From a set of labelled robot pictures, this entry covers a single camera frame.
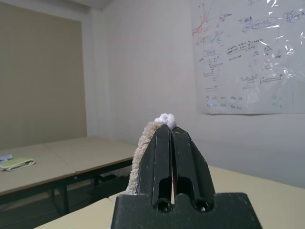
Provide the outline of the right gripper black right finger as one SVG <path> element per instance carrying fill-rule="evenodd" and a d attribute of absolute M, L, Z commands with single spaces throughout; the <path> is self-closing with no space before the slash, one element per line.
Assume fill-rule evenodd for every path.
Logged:
<path fill-rule="evenodd" d="M 212 210 L 215 189 L 205 158 L 180 127 L 172 131 L 172 144 L 174 197 L 184 194 L 196 210 Z"/>

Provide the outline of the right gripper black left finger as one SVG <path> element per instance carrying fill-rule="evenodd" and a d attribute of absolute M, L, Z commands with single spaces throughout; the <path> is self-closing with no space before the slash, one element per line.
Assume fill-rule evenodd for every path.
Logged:
<path fill-rule="evenodd" d="M 149 196 L 153 208 L 171 208 L 171 131 L 162 125 L 153 134 L 139 166 L 139 194 Z"/>

